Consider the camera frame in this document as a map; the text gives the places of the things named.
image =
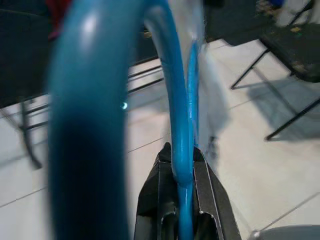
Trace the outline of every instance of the blue curved pipe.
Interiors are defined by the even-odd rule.
[[[193,161],[181,50],[166,0],[74,1],[49,71],[49,193],[58,240],[128,239],[124,124],[128,68],[150,29],[169,98],[181,240],[193,238]]]

